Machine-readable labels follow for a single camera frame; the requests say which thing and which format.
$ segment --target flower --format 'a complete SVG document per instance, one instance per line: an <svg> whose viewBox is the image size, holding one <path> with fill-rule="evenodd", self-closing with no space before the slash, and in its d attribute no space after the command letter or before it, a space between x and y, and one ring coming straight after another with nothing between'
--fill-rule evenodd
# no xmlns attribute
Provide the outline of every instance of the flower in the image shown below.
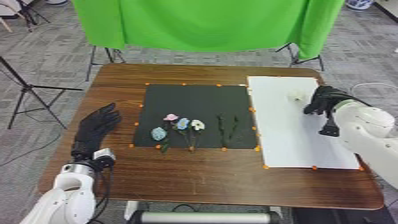
<svg viewBox="0 0 398 224"><path fill-rule="evenodd" d="M185 130L187 127L189 127L189 123L191 123L191 120L187 118L184 118L180 121L178 121L178 130Z"/></svg>
<svg viewBox="0 0 398 224"><path fill-rule="evenodd" d="M153 135L153 139L155 141L162 141L166 136L168 136L168 132L166 132L166 129L164 128L155 128L153 131L152 131L152 135Z"/></svg>
<svg viewBox="0 0 398 224"><path fill-rule="evenodd" d="M164 118L164 121L175 121L178 119L178 115L176 114L169 114Z"/></svg>
<svg viewBox="0 0 398 224"><path fill-rule="evenodd" d="M192 125L196 131L205 130L205 123L200 120L192 120L191 125Z"/></svg>

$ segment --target white paper sheet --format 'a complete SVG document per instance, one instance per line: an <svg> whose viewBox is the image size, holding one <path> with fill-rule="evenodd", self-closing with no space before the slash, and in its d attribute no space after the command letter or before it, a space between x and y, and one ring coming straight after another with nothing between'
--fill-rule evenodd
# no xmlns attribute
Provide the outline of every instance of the white paper sheet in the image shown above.
<svg viewBox="0 0 398 224"><path fill-rule="evenodd" d="M356 155L340 139L319 134L326 116L303 113L317 87L315 78L249 77L265 165L360 169Z"/></svg>

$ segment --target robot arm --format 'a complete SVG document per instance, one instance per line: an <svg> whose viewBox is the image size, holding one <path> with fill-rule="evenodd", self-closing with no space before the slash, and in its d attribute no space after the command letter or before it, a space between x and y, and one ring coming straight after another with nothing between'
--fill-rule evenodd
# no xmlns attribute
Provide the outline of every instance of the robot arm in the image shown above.
<svg viewBox="0 0 398 224"><path fill-rule="evenodd" d="M116 160L111 149L100 150L104 138L121 122L114 107L114 104L104 107L81 122L73 160L61 169L54 189L43 195L22 224L86 224L91 221L97 210L95 173L114 166Z"/></svg>
<svg viewBox="0 0 398 224"><path fill-rule="evenodd" d="M347 149L361 155L372 170L398 188L398 137L391 136L393 115L331 86L317 89L312 104L304 109L306 114L324 112L329 118L324 130L333 129L335 132L331 134L322 130L320 134L340 137Z"/></svg>

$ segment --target green backdrop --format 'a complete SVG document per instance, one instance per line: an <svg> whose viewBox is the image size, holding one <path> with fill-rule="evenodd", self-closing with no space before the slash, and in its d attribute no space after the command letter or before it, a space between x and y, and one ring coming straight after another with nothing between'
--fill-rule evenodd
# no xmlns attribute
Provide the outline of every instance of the green backdrop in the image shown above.
<svg viewBox="0 0 398 224"><path fill-rule="evenodd" d="M301 47L320 54L345 0L73 0L93 45L194 52Z"/></svg>

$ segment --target gray carpet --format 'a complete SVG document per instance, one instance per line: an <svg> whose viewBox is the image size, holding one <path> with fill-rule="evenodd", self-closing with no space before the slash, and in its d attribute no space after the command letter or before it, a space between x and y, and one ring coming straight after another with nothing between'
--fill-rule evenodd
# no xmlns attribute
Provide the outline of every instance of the gray carpet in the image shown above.
<svg viewBox="0 0 398 224"><path fill-rule="evenodd" d="M86 83L84 79L91 46L86 41L73 6L54 7L40 2L36 9L52 20L52 24L41 22L34 32L29 33L22 19L8 20L15 33L8 33L0 27L0 54L33 83L68 87L79 86L88 90L91 83ZM383 12L375 8L363 13L344 9L324 49L328 71L322 76L328 83L345 90L365 82L384 82L398 85L398 54L393 53L397 47L398 26ZM123 53L129 63L146 64L287 67L290 61L288 52L276 53L274 49L214 54L130 47ZM107 63L102 51L98 52L97 62ZM319 63L310 62L301 67L319 69ZM31 149L40 148L63 134L63 129L45 112L29 114L40 121L20 115L15 128L8 130L18 91L18 85L0 74L0 164ZM50 99L54 93L49 90L41 92L41 95ZM358 88L356 93L358 97L398 116L397 89L384 86L365 86ZM54 106L54 111L66 123L72 121L82 97L84 92L70 92ZM31 98L24 105L27 108L40 106ZM33 208L38 200L36 184L57 144L59 141L8 166L0 167L2 224L18 223ZM398 191L383 180L381 185L386 204L390 204L398 199ZM173 207L175 204L152 203L153 211L171 211ZM201 211L262 212L264 209L258 206L201 206ZM390 209L398 220L398 203L393 204ZM102 217L105 223L123 223L123 210L125 202L113 201Z"/></svg>

